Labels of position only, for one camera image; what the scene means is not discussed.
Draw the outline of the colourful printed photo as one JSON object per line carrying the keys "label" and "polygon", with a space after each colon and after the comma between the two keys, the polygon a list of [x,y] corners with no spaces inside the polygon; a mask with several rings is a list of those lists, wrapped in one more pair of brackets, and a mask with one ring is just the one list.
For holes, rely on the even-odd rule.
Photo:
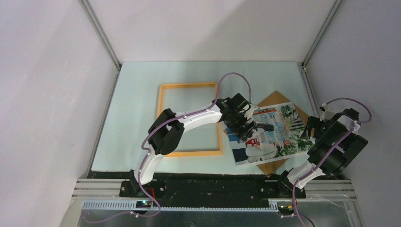
{"label": "colourful printed photo", "polygon": [[236,166],[300,156],[313,145],[309,138],[301,138],[305,125],[292,102],[261,107],[251,119],[255,126],[244,139],[239,139],[229,128],[224,130]]}

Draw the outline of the orange wooden picture frame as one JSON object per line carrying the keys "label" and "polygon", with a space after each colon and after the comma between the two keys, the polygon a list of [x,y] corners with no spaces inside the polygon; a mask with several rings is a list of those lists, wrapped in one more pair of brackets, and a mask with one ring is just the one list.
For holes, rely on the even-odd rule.
{"label": "orange wooden picture frame", "polygon": [[[175,113],[193,112],[215,99],[217,82],[161,84],[158,88],[156,117],[167,108]],[[167,157],[223,155],[221,123],[210,123],[183,134],[177,149]]]}

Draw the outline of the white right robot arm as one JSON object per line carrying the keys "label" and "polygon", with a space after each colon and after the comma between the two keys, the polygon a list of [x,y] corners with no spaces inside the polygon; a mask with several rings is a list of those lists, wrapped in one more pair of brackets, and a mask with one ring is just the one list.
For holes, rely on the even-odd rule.
{"label": "white right robot arm", "polygon": [[319,176],[340,174],[365,148],[368,141],[357,134],[360,128],[359,112],[349,108],[335,113],[328,107],[321,108],[320,118],[310,116],[302,139],[314,141],[308,150],[308,159],[299,167],[284,171],[275,184],[275,192],[286,198],[294,189],[303,189]]}

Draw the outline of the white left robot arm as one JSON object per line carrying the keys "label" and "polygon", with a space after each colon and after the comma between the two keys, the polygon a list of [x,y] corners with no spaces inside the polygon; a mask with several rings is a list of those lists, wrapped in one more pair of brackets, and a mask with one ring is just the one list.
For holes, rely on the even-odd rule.
{"label": "white left robot arm", "polygon": [[256,126],[252,115],[258,109],[239,93],[233,98],[215,98],[207,106],[191,112],[175,113],[165,109],[142,142],[141,149],[146,154],[140,165],[130,171],[131,191],[138,197],[148,194],[156,168],[166,155],[176,150],[186,132],[206,124],[223,122],[238,139],[244,140]]}

